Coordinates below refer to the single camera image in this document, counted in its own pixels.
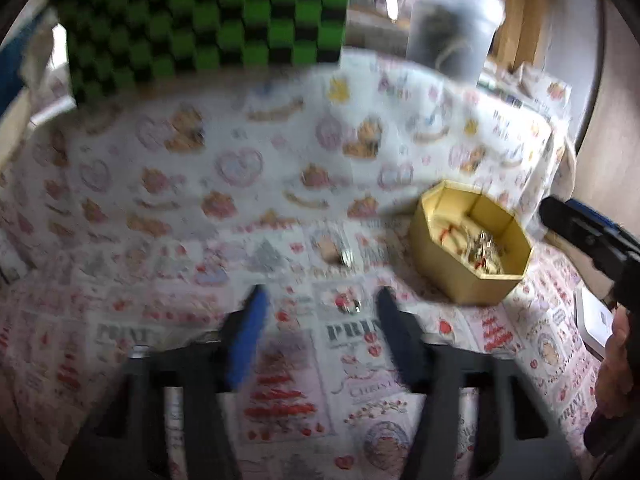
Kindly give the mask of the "person's right hand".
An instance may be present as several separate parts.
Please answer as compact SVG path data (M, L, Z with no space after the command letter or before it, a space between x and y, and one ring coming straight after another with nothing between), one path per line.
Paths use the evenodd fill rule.
M619 304L594 387L598 411L608 419L639 411L639 393L628 362L630 334L629 312Z

